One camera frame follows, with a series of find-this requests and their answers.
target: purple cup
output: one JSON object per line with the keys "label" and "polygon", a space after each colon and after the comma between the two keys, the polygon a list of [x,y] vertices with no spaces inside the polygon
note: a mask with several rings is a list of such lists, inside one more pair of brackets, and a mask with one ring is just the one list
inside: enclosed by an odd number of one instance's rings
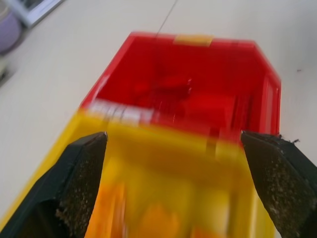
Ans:
{"label": "purple cup", "polygon": [[0,53],[9,50],[21,35],[21,24],[10,11],[0,18]]}

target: plastic storage bin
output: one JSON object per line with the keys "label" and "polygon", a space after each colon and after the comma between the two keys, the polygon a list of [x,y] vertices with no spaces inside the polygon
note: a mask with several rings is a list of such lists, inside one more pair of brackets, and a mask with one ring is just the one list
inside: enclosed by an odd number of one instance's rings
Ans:
{"label": "plastic storage bin", "polygon": [[237,144],[153,125],[134,127],[82,111],[72,118],[15,200],[0,230],[67,144],[99,131],[109,136],[101,185],[125,184],[129,231],[136,228],[148,206],[159,202],[179,217],[180,238],[189,237],[193,226],[229,238],[273,238],[273,223]]}
{"label": "plastic storage bin", "polygon": [[131,33],[81,107],[237,139],[279,133],[280,87],[255,42]]}

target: yellow plastic bin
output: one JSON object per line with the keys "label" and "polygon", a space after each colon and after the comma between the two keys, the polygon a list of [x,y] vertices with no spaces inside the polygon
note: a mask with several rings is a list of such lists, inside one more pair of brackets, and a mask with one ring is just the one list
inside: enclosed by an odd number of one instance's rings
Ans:
{"label": "yellow plastic bin", "polygon": [[125,184],[129,232],[149,206],[159,203],[177,214],[178,238],[189,238],[195,227],[228,238],[273,238],[273,223],[257,196],[240,146],[153,125],[107,121],[82,111],[69,122],[0,229],[67,144],[99,131],[109,136],[101,185]]}

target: red plastic bin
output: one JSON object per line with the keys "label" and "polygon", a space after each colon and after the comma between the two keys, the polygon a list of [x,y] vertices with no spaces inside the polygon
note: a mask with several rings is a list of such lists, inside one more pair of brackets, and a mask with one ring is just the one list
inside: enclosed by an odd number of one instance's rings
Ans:
{"label": "red plastic bin", "polygon": [[81,108],[207,136],[279,133],[281,83],[252,41],[131,33]]}

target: white table surface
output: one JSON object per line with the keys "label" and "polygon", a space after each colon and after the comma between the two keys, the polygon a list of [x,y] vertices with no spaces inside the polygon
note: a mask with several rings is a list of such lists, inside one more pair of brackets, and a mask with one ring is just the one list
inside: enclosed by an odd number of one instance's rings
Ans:
{"label": "white table surface", "polygon": [[[9,53],[0,83],[0,217],[133,30],[174,0],[66,0]],[[280,128],[317,164],[317,1],[178,0],[161,31],[256,40],[282,79]]]}

